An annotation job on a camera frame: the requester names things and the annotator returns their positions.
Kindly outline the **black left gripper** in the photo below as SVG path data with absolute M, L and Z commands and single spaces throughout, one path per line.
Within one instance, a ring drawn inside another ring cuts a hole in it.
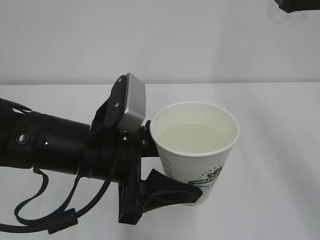
M 141 179 L 141 159 L 158 158 L 151 136 L 151 120 L 134 133 L 87 126 L 82 133 L 82 170 L 89 178 L 103 180 L 95 197 L 82 208 L 89 212 L 106 193 L 110 183 L 118 184 L 118 221 L 135 225 L 143 213 L 178 204 L 193 204 L 203 195 L 194 185 L 179 182 L 152 169 Z

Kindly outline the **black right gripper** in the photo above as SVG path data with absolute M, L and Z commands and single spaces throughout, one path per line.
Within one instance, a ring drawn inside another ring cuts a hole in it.
M 317 11 L 320 9 L 319 0 L 274 0 L 274 2 L 286 13 Z

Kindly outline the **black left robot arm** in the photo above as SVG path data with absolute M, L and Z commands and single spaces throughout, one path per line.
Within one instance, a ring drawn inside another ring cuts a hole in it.
M 43 170 L 101 179 L 103 187 L 79 211 L 67 203 L 47 219 L 22 220 L 34 227 L 72 225 L 101 199 L 111 182 L 118 184 L 118 221 L 135 225 L 146 212 L 196 202 L 202 191 L 153 169 L 141 179 L 141 159 L 158 155 L 148 125 L 140 120 L 122 123 L 120 103 L 107 100 L 91 124 L 71 121 L 31 110 L 21 104 L 0 101 L 0 164 L 3 167 Z

